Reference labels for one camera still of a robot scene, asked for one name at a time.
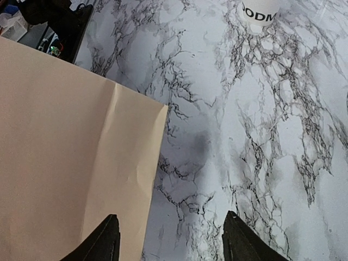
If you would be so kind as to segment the stack of white cups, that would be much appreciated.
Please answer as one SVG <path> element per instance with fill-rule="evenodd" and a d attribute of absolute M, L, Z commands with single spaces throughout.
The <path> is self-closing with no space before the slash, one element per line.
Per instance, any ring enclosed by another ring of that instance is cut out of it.
<path fill-rule="evenodd" d="M 244 18 L 257 26 L 268 26 L 273 23 L 280 8 L 279 0 L 243 0 Z"/>

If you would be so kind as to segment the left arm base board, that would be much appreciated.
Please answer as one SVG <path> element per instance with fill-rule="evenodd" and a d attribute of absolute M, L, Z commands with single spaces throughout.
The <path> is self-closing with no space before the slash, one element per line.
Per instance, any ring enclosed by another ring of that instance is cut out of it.
<path fill-rule="evenodd" d="M 85 29 L 94 9 L 92 4 L 79 4 L 75 10 L 71 1 L 18 1 L 17 6 L 26 22 L 35 26 L 46 23 L 58 36 L 48 50 L 51 55 L 69 63 L 76 58 Z"/>

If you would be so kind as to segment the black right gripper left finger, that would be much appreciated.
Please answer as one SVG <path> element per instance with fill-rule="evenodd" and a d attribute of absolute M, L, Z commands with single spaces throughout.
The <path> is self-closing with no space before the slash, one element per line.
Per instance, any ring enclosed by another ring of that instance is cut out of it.
<path fill-rule="evenodd" d="M 109 214 L 92 233 L 61 261 L 118 261 L 120 230 L 116 214 Z"/>

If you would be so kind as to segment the brown paper takeout bag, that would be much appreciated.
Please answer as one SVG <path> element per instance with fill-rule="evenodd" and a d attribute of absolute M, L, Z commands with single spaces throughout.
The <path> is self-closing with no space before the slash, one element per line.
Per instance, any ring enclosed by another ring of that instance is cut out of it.
<path fill-rule="evenodd" d="M 1 38 L 1 260 L 60 260 L 110 214 L 140 260 L 167 106 Z"/>

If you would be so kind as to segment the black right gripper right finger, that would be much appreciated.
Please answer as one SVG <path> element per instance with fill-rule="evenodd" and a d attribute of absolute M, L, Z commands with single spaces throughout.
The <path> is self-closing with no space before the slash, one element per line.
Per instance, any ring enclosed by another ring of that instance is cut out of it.
<path fill-rule="evenodd" d="M 226 215 L 222 241 L 224 259 L 228 261 L 287 261 L 263 242 L 233 211 Z"/>

